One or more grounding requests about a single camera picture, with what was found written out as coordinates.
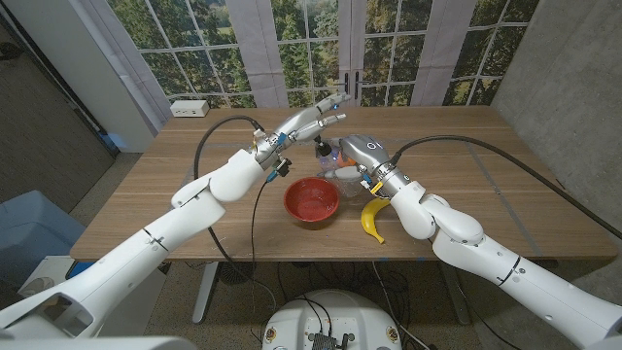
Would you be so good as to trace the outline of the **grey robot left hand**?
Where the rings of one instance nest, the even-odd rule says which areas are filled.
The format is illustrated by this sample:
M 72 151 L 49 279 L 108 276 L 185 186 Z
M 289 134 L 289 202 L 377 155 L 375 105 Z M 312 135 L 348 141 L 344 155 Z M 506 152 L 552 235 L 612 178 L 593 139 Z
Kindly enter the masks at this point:
M 351 99 L 349 94 L 338 92 L 332 94 L 313 107 L 294 113 L 266 136 L 257 141 L 253 155 L 263 170 L 270 167 L 281 152 L 294 143 L 315 139 L 324 129 L 346 118 L 345 114 L 325 116 L 335 110 L 340 103 Z

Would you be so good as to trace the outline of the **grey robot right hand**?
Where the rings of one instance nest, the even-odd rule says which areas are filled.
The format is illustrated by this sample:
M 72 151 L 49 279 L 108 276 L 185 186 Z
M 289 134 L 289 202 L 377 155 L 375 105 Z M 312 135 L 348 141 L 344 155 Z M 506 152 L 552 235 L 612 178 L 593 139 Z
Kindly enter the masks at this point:
M 328 170 L 323 176 L 341 182 L 357 182 L 371 194 L 394 197 L 411 180 L 389 157 L 381 143 L 372 136 L 351 134 L 338 140 L 340 159 L 349 165 Z

